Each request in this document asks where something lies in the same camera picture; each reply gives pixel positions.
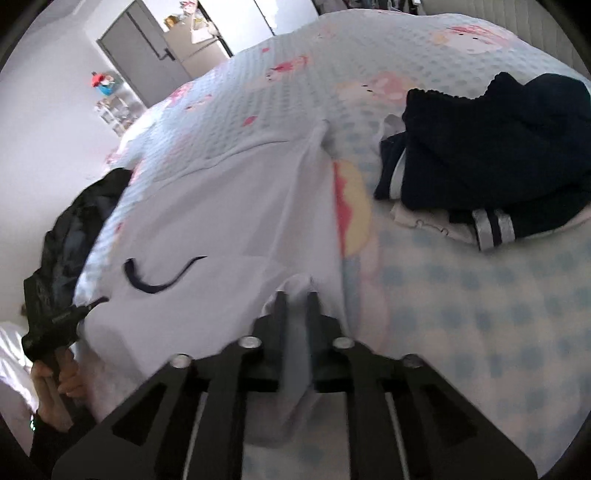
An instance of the white cloth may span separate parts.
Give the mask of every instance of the white cloth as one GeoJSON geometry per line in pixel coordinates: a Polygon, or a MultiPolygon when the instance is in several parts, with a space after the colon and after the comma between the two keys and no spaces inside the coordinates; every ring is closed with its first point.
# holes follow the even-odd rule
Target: white cloth
{"type": "Polygon", "coordinates": [[[250,402],[247,433],[259,442],[289,434],[310,383],[305,293],[317,290],[327,314],[345,319],[333,166],[320,146],[327,127],[321,118],[286,119],[151,187],[123,225],[103,278],[101,294],[111,300],[83,328],[103,360],[140,382],[175,353],[214,355],[249,333],[275,292],[285,291],[299,301],[284,383],[279,395],[250,402]],[[162,284],[202,255],[158,294],[134,289],[122,272],[135,258],[142,281],[162,284]]]}
{"type": "Polygon", "coordinates": [[[31,414],[38,398],[29,376],[31,362],[21,339],[26,331],[13,323],[0,323],[0,413],[19,445],[28,454],[33,443],[31,414]]]}
{"type": "MultiPolygon", "coordinates": [[[[410,228],[423,228],[438,232],[454,240],[465,242],[467,244],[478,245],[476,239],[476,232],[468,225],[462,223],[450,223],[449,213],[446,210],[409,210],[402,202],[398,201],[392,207],[390,215],[394,221],[402,226],[410,228]]],[[[551,230],[549,232],[537,233],[525,239],[541,238],[552,233],[563,232],[569,228],[575,227],[587,220],[591,219],[591,205],[587,205],[578,215],[573,217],[560,228],[551,230]]]]}

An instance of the screw head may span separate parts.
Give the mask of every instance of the screw head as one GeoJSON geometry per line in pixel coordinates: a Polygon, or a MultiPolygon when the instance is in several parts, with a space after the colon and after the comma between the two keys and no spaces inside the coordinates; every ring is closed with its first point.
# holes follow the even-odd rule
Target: screw head
{"type": "Polygon", "coordinates": [[[238,345],[240,345],[242,348],[248,349],[259,348],[262,345],[262,341],[259,337],[246,336],[238,340],[238,345]]]}
{"type": "Polygon", "coordinates": [[[355,344],[355,341],[349,337],[338,337],[333,340],[333,347],[339,350],[347,350],[355,344]]]}
{"type": "Polygon", "coordinates": [[[409,353],[405,355],[402,359],[402,364],[406,368],[421,368],[423,366],[423,361],[418,355],[414,353],[409,353]]]}
{"type": "Polygon", "coordinates": [[[187,368],[189,365],[191,365],[191,361],[191,357],[185,355],[184,353],[180,353],[170,359],[170,365],[172,365],[174,368],[187,368]]]}

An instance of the bed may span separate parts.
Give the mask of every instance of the bed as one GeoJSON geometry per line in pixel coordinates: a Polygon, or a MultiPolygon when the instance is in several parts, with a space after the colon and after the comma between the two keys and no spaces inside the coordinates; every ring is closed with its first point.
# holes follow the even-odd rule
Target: bed
{"type": "MultiPolygon", "coordinates": [[[[153,185],[320,110],[335,173],[343,322],[381,355],[428,359],[546,473],[591,410],[591,223],[483,254],[402,228],[392,204],[371,198],[376,136],[388,114],[403,113],[409,89],[475,98],[501,71],[521,83],[555,72],[591,87],[511,32],[458,14],[335,12],[235,56],[150,109],[111,157],[110,167],[134,176],[88,257],[76,303],[101,296],[118,238],[153,185]]],[[[82,354],[93,411],[105,417],[142,379],[88,346],[82,354]]],[[[348,478],[344,415],[341,395],[317,400],[281,447],[246,447],[244,478],[348,478]]]]}

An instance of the blue and white checkered sheet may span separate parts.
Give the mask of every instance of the blue and white checkered sheet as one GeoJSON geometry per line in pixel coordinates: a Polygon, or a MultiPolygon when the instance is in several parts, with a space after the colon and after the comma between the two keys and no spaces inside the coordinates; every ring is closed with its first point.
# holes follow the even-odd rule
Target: blue and white checkered sheet
{"type": "MultiPolygon", "coordinates": [[[[197,153],[214,157],[253,129],[322,108],[331,123],[324,146],[344,185],[352,331],[383,355],[425,357],[543,474],[591,410],[591,223],[483,254],[400,227],[391,205],[370,200],[381,170],[372,139],[386,115],[404,111],[408,89],[474,98],[501,71],[522,83],[555,72],[591,86],[500,27],[455,14],[337,12],[238,54],[150,110],[153,126],[122,149],[114,166],[135,167],[134,181],[90,254],[76,302],[100,296],[117,231],[155,181],[197,153]]],[[[348,478],[341,403],[322,399],[282,449],[247,447],[245,477],[348,478]]]]}

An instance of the door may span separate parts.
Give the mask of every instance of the door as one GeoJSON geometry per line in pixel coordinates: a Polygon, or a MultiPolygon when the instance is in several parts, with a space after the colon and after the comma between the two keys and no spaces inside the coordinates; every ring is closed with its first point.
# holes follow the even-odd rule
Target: door
{"type": "Polygon", "coordinates": [[[135,1],[98,41],[146,107],[191,80],[163,33],[146,6],[135,1]]]}

